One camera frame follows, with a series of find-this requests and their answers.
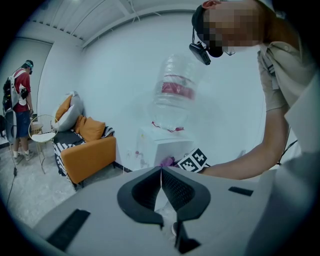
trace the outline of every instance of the black padding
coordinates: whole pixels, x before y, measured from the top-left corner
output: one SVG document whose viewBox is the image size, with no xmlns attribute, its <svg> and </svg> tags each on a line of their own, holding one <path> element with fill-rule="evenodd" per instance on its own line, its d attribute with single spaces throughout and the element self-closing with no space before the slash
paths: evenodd
<svg viewBox="0 0 320 256">
<path fill-rule="evenodd" d="M 65 251 L 89 215 L 90 212 L 86 210 L 76 209 L 47 239 L 48 243 Z"/>
<path fill-rule="evenodd" d="M 248 196 L 248 197 L 251 197 L 252 193 L 254 192 L 253 190 L 249 190 L 249 189 L 245 189 L 237 186 L 232 186 L 228 190 L 234 193 Z"/>
<path fill-rule="evenodd" d="M 189 239 L 185 227 L 181 221 L 177 223 L 177 233 L 175 240 L 175 248 L 182 254 L 185 254 L 201 244 L 195 239 Z"/>
<path fill-rule="evenodd" d="M 191 18 L 191 24 L 194 27 L 194 30 L 197 34 L 203 34 L 204 32 L 204 12 L 205 9 L 202 5 L 199 5 L 195 10 Z"/>
<path fill-rule="evenodd" d="M 118 191 L 119 207 L 131 219 L 139 223 L 164 225 L 162 216 L 155 213 L 157 195 L 160 190 L 161 168 L 155 167 L 147 173 L 127 182 Z"/>
<path fill-rule="evenodd" d="M 210 49 L 208 50 L 208 53 L 214 57 L 214 58 L 219 58 L 222 56 L 222 54 L 224 54 L 224 50 L 222 47 L 210 47 Z"/>
<path fill-rule="evenodd" d="M 162 189 L 176 211 L 177 221 L 199 218 L 210 203 L 209 190 L 168 167 L 162 168 Z"/>
</svg>

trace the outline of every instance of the wall baseboard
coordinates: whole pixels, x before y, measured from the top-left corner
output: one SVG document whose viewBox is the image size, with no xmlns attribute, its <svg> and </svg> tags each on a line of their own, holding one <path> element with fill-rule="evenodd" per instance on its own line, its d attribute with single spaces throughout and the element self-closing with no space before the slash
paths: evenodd
<svg viewBox="0 0 320 256">
<path fill-rule="evenodd" d="M 121 170 L 124 170 L 126 173 L 131 173 L 132 172 L 132 170 L 124 167 L 123 165 L 121 165 L 120 163 L 117 163 L 117 162 L 113 162 L 113 166 L 114 167 L 118 167 Z"/>
</svg>

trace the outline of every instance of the white wall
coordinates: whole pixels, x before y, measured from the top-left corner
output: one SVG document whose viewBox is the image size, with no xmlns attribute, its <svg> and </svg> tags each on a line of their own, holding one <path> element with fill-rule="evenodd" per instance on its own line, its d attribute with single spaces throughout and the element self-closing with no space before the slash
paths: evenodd
<svg viewBox="0 0 320 256">
<path fill-rule="evenodd" d="M 32 75 L 30 76 L 31 98 L 33 110 L 37 113 L 37 98 L 40 77 L 49 54 L 52 44 L 41 41 L 17 38 L 7 50 L 1 61 L 0 81 L 3 83 L 11 76 L 26 60 L 32 60 L 34 64 Z M 0 91 L 0 99 L 3 98 L 3 91 Z"/>
<path fill-rule="evenodd" d="M 151 125 L 147 108 L 162 61 L 189 51 L 191 14 L 171 13 L 126 24 L 87 47 L 82 59 L 80 95 L 86 116 L 115 129 L 117 162 L 130 169 L 140 126 Z M 212 59 L 204 66 L 195 108 L 185 125 L 210 164 L 232 160 L 261 142 L 264 96 L 257 48 Z"/>
<path fill-rule="evenodd" d="M 17 37 L 52 43 L 43 67 L 38 91 L 38 115 L 54 114 L 63 95 L 77 90 L 83 43 L 80 39 L 55 28 L 26 22 Z"/>
<path fill-rule="evenodd" d="M 65 41 L 53 43 L 38 92 L 38 115 L 54 115 L 64 94 L 79 88 L 82 49 Z"/>
</svg>

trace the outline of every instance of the white pillow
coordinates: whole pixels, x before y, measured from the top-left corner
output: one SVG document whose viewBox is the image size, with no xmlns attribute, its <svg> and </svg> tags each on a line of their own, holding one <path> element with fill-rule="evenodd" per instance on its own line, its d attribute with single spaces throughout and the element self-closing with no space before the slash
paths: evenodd
<svg viewBox="0 0 320 256">
<path fill-rule="evenodd" d="M 58 132 L 70 130 L 75 125 L 78 116 L 80 116 L 79 109 L 72 105 L 68 111 L 63 114 L 60 120 L 52 125 L 52 127 L 55 130 L 59 128 Z"/>
<path fill-rule="evenodd" d="M 61 97 L 59 105 L 61 105 L 70 95 L 72 95 L 72 97 L 79 96 L 79 94 L 75 90 L 70 91 Z"/>
<path fill-rule="evenodd" d="M 79 95 L 72 96 L 70 105 L 75 105 L 78 108 L 80 114 L 82 114 L 82 112 L 84 111 L 84 104 L 81 101 Z"/>
</svg>

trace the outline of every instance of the sneaker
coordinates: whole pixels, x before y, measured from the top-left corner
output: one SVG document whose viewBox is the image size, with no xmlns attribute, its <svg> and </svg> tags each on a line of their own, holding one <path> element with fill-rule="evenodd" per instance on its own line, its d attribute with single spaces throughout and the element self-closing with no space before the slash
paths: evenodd
<svg viewBox="0 0 320 256">
<path fill-rule="evenodd" d="M 173 223 L 171 227 L 172 234 L 176 237 L 177 236 L 177 228 L 178 228 L 178 222 Z"/>
<path fill-rule="evenodd" d="M 13 158 L 15 165 L 17 166 L 23 158 L 24 157 L 18 153 L 18 156 Z"/>
<path fill-rule="evenodd" d="M 29 161 L 31 158 L 35 156 L 35 152 L 29 150 L 29 154 L 25 155 L 25 160 Z"/>
</svg>

